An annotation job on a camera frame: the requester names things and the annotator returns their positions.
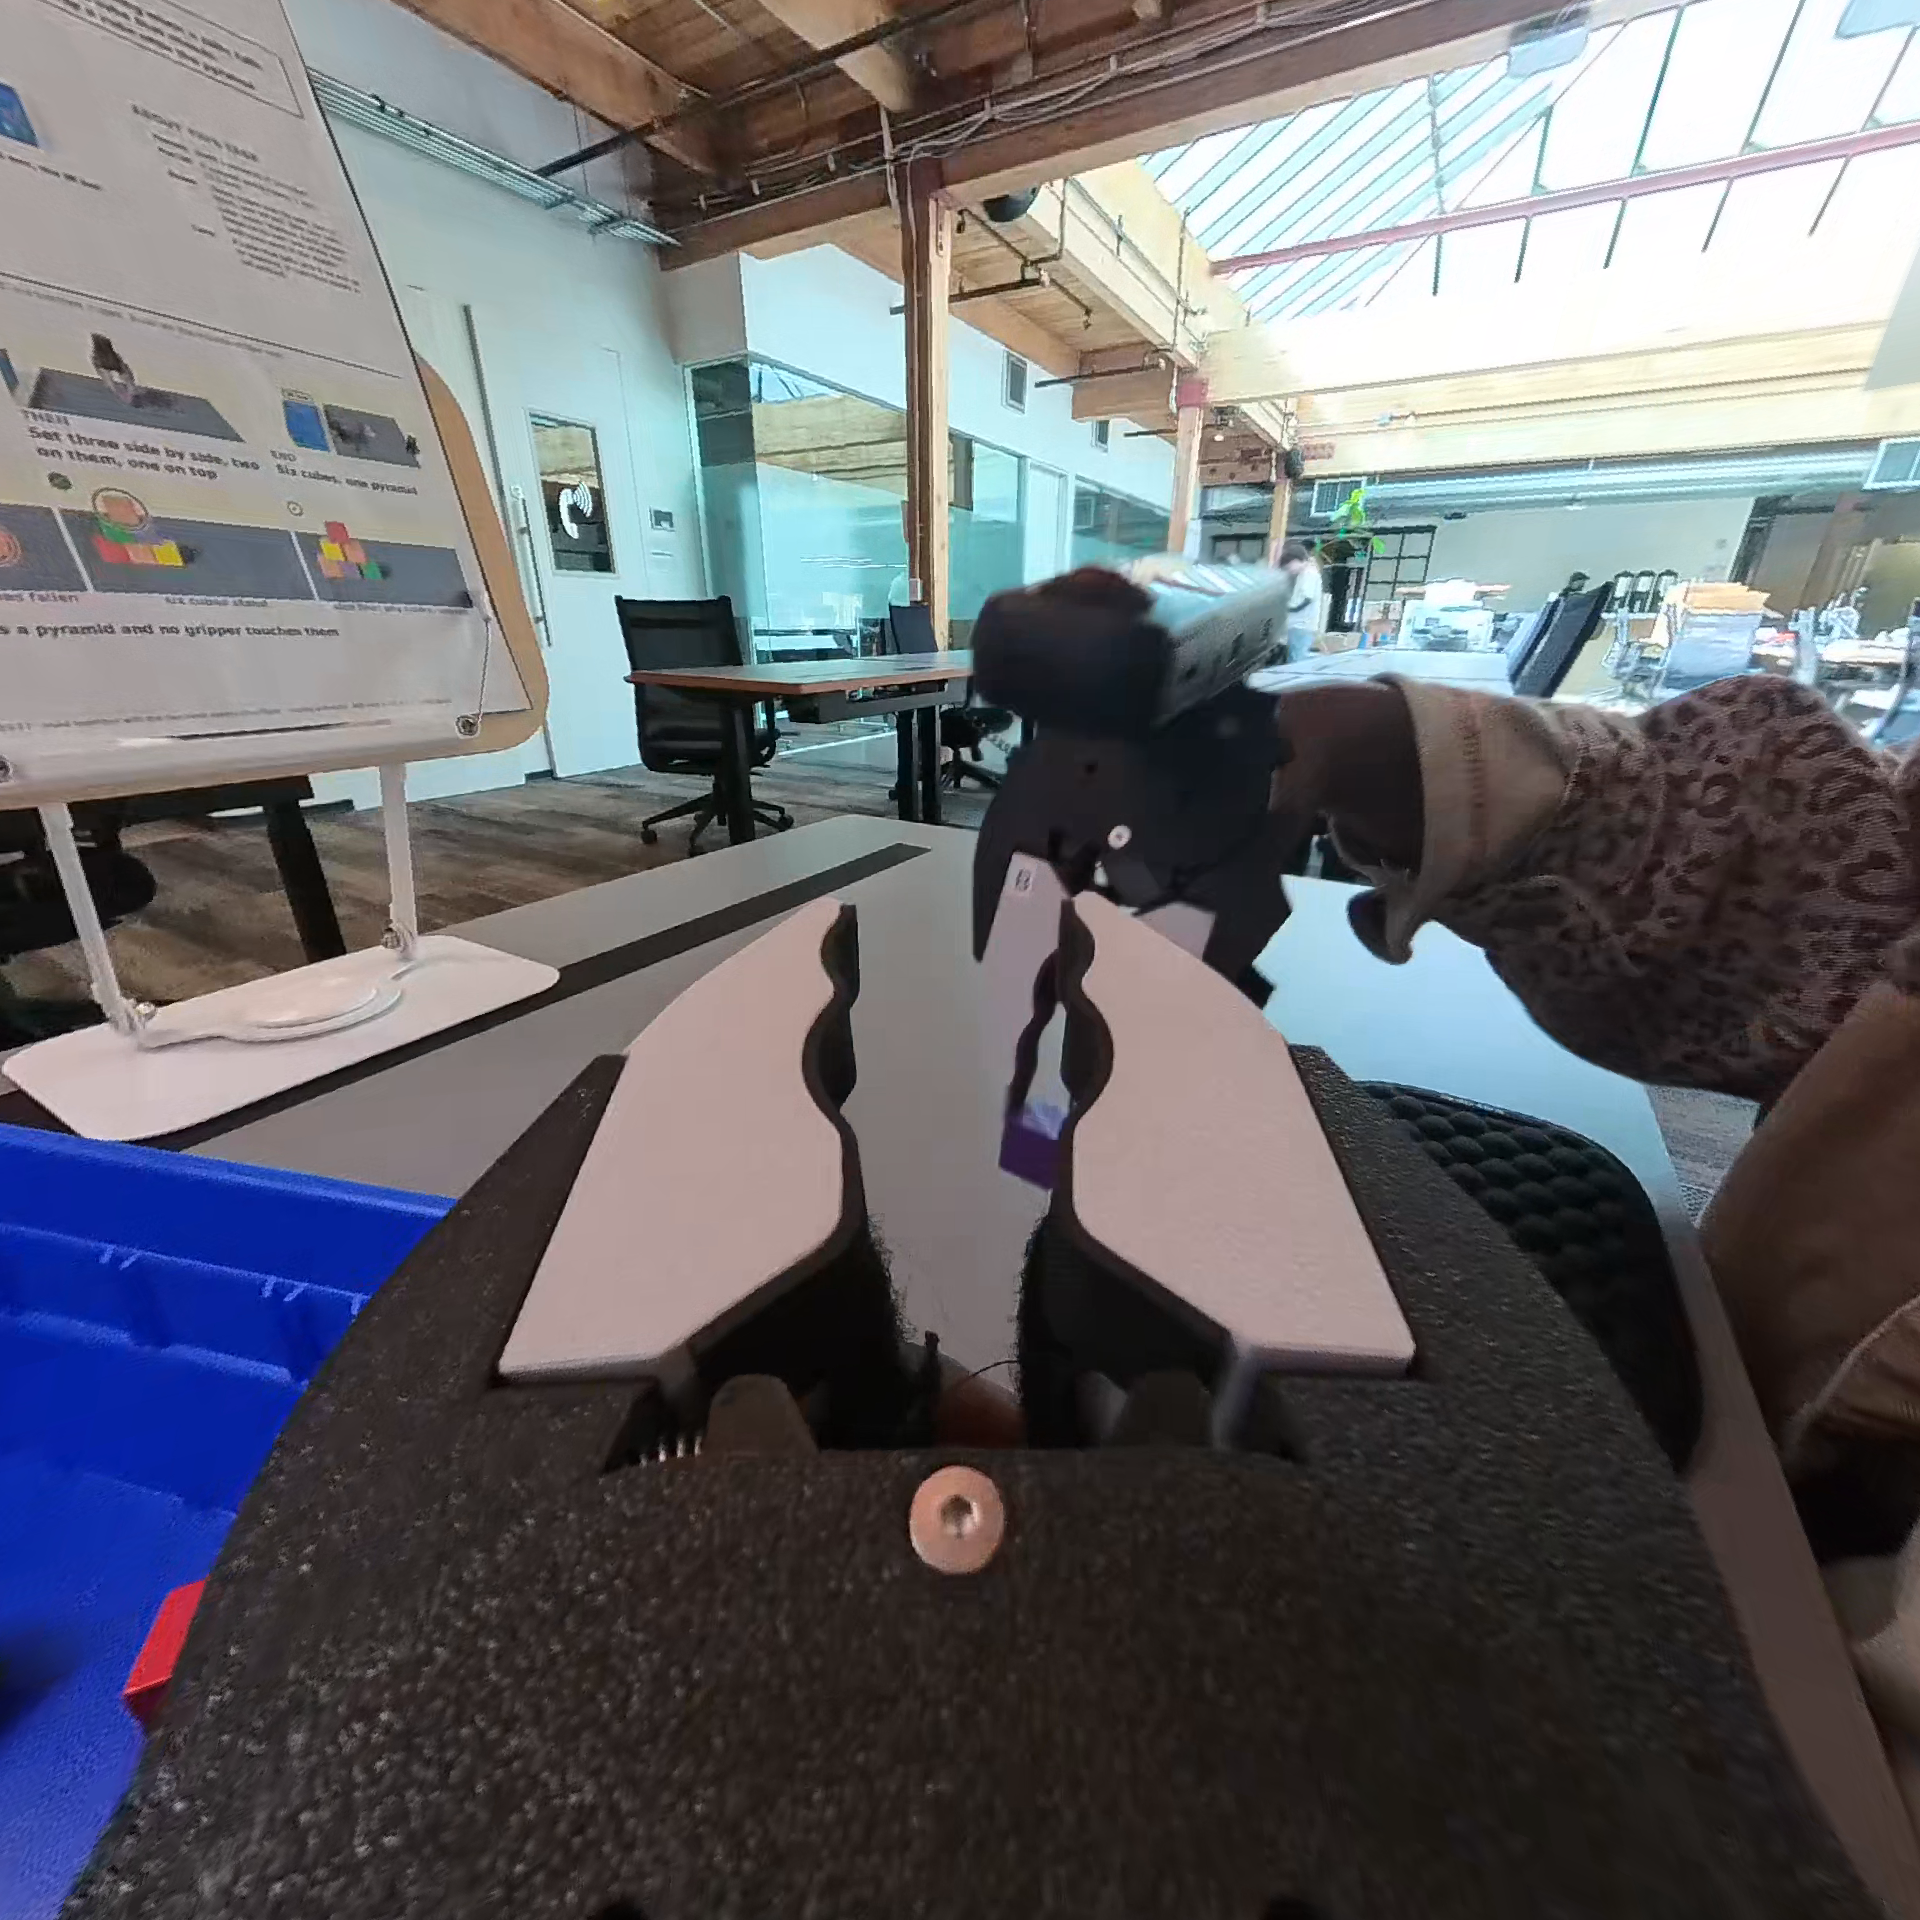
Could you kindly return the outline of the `grey desk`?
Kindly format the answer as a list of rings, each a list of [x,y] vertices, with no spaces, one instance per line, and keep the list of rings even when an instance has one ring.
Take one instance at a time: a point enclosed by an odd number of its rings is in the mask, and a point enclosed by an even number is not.
[[[232,1116],[183,1149],[395,1188],[469,1188],[593,1052],[631,1048],[690,977],[727,958],[797,902],[854,902],[869,977],[854,1029],[862,1048],[877,1037],[854,1121],[877,1128],[877,1231],[894,1241],[906,1319],[931,1319],[964,1364],[1006,1359],[1017,1260],[1038,1231],[1038,1188],[992,1166],[1006,1065],[992,1060],[984,964],[964,958],[964,876],[964,827],[812,824],[469,923],[463,939],[543,964],[614,958],[622,942],[642,942],[642,958],[622,958],[606,986],[543,1011],[519,1006],[518,1022],[469,1048],[436,1048],[407,1065],[384,1052],[356,1094],[307,1094],[303,1104],[250,1121]],[[1823,1811],[1888,1897],[1888,1911],[1909,1911],[1909,1827],[1893,1811],[1888,1762],[1867,1737],[1839,1619],[1813,1597],[1813,1552],[1792,1518],[1792,1492],[1762,1437],[1720,1301],[1689,1249],[1689,1215],[1653,1101],[1605,1065],[1570,1060],[1513,1006],[1493,958],[1441,927],[1424,927],[1411,958],[1382,964],[1374,952],[1357,952],[1345,902],[1345,883],[1292,883],[1292,923],[1260,958],[1260,977],[1274,986],[1269,1022],[1292,1048],[1320,1048],[1357,1084],[1411,1084],[1503,1116],[1547,1116],[1637,1166],[1643,1196],[1663,1222],[1701,1359],[1701,1446],[1689,1479],[1698,1518],[1720,1552],[1720,1582],[1762,1651],[1767,1703],[1785,1715]]]

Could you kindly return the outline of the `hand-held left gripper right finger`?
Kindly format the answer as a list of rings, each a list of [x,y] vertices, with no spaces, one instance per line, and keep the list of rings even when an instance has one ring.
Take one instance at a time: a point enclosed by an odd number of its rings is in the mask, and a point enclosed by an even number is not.
[[[1274,1372],[1411,1372],[1411,1319],[1280,1029],[1117,902],[1063,905],[1064,1128],[1046,1437],[1249,1446]]]

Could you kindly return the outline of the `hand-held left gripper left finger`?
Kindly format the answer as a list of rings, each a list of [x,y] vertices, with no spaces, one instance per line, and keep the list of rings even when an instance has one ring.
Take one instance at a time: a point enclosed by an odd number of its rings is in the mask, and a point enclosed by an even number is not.
[[[664,1384],[690,1403],[734,1372],[823,1394],[862,1364],[854,1006],[862,917],[803,902],[631,1037],[502,1384]]]

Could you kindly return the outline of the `black textured wrist rest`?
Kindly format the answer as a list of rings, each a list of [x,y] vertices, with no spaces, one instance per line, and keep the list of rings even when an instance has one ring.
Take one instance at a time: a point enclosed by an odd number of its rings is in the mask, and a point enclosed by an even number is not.
[[[1663,1470],[1689,1472],[1701,1384],[1672,1249],[1643,1179],[1594,1133],[1537,1116],[1411,1084],[1357,1094],[1382,1101],[1382,1116],[1537,1260],[1537,1271],[1637,1394]]]

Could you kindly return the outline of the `grey mesh office chair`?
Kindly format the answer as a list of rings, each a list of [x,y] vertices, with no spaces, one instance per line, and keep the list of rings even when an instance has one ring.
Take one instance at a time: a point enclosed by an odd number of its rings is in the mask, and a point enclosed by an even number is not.
[[[1653,625],[1643,702],[1658,706],[1658,702],[1751,676],[1762,625],[1767,616],[1663,608]]]

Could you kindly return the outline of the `person's right forearm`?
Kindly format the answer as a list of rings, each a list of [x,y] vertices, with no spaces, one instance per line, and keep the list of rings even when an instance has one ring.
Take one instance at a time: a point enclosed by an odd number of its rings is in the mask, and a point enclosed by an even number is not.
[[[1353,927],[1407,958],[1438,923],[1576,1060],[1771,1104],[1825,1077],[1909,1077],[1920,761],[1875,750],[1803,681],[1729,676],[1643,717],[1390,676],[1411,722],[1424,856]]]

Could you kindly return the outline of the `red cube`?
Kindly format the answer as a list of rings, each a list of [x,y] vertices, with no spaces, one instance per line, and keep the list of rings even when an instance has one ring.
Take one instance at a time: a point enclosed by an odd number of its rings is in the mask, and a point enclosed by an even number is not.
[[[157,1619],[143,1619],[143,1646],[122,1672],[122,1715],[157,1737],[159,1703],[169,1703],[169,1682],[180,1682],[180,1661],[183,1661],[183,1637],[192,1637],[192,1614],[202,1614],[208,1582],[180,1582]]]

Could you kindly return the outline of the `person's tan clothing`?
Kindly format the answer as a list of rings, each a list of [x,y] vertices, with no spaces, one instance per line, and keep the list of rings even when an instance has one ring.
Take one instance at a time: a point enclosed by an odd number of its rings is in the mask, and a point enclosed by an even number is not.
[[[1875,986],[1701,1203],[1792,1505],[1909,1804],[1920,1746],[1920,1006]]]

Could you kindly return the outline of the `wooden office table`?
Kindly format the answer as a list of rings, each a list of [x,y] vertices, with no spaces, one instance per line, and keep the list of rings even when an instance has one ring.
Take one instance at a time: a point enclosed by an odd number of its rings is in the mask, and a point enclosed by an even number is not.
[[[877,717],[902,722],[902,824],[946,824],[946,740],[933,717],[964,702],[973,649],[884,649],[884,664],[744,664],[744,668],[631,668],[631,681],[664,681],[723,706],[723,824],[727,848],[750,848],[750,706],[854,706],[869,693]]]

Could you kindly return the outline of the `person's right hand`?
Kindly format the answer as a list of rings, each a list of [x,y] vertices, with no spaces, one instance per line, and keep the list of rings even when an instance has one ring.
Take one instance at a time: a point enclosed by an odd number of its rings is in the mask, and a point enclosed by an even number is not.
[[[1330,827],[1357,864],[1424,864],[1426,786],[1400,681],[1301,681],[1274,702],[1280,768],[1274,815]]]

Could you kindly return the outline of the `instruction poster board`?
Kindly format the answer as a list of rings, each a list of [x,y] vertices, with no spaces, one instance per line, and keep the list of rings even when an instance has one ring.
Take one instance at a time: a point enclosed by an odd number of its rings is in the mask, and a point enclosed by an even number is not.
[[[286,7],[0,7],[4,803],[540,740],[481,460]]]

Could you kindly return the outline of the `blue plastic bin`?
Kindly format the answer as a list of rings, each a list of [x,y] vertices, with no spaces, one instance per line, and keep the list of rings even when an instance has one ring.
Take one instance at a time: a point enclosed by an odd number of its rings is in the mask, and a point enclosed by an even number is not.
[[[452,1215],[295,1166],[0,1128],[0,1911],[62,1911],[127,1788],[122,1682],[317,1364]]]

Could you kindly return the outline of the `white door with window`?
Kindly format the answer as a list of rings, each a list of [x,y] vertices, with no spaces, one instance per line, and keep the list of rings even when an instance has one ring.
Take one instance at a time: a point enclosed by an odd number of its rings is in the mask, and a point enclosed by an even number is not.
[[[606,779],[640,761],[631,649],[614,600],[631,536],[622,362],[577,323],[469,298],[469,351],[489,407],[489,460],[519,591],[543,646],[543,768]]]

